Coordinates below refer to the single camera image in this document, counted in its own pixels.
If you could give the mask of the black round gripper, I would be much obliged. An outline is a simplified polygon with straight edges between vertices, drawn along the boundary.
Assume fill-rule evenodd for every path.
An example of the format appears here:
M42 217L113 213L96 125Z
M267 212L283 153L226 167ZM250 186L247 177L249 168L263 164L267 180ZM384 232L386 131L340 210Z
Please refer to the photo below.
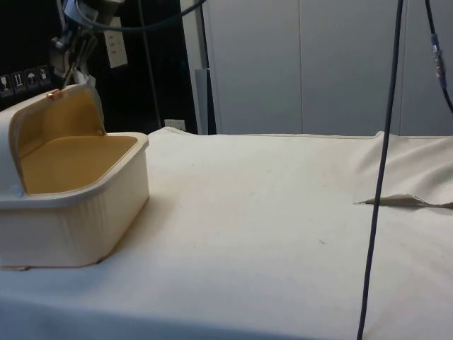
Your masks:
M87 28L89 31L98 30L103 25L104 1L75 1L62 2L64 25L59 37L50 41L50 65L52 80L58 89L64 89L70 82L75 68L76 31ZM76 59L75 83L95 84L96 78L89 73L88 59L96 48L98 39L95 35L87 36L83 41L80 53Z

